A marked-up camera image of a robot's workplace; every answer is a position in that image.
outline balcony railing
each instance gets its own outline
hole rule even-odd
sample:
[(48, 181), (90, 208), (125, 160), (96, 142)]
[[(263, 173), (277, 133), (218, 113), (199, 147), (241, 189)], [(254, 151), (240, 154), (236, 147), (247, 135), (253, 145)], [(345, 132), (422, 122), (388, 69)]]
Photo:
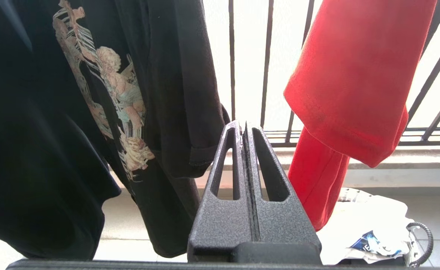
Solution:
[[(308, 0), (308, 8), (306, 10), (306, 22), (304, 28), (304, 34), (302, 39), (302, 46), (305, 42), (306, 36), (310, 29), (313, 13), (314, 13), (315, 0)], [(230, 89), (231, 89), (231, 117), (234, 120), (236, 118), (235, 114), (235, 31), (234, 31), (234, 0), (229, 0), (228, 5), (229, 10), (229, 36), (230, 36)], [(261, 114), (260, 114), (260, 125), (263, 127), (265, 124), (266, 116), (266, 101), (267, 101), (267, 85), (268, 85), (268, 68), (270, 62), (270, 48), (272, 43), (272, 26), (273, 26), (273, 8), (274, 0), (268, 1), (268, 20), (266, 23), (266, 49), (265, 49), (265, 62), (263, 66), (263, 89), (262, 89), (262, 101), (261, 101)], [(440, 0), (438, 0), (436, 9), (431, 21), (431, 25), (428, 31), (428, 35), (424, 45), (424, 51), (430, 43), (434, 33), (437, 31), (440, 24)], [(421, 87), (419, 94), (414, 99), (412, 106), (409, 109), (409, 123), (412, 118), (417, 113), (419, 106), (425, 99), (428, 91), (431, 89), (432, 84), (440, 73), (440, 57), (434, 68), (431, 70), (430, 75), (427, 77), (426, 81)], [(299, 138), (301, 130), (293, 130), (294, 121), (293, 112), (290, 112), (290, 118), (288, 126), (285, 130), (268, 130), (265, 132), (271, 141), (273, 147), (295, 147), (296, 142)], [(403, 136), (400, 140), (400, 146), (440, 146), (440, 110), (437, 112), (434, 120), (425, 127), (407, 127)]]

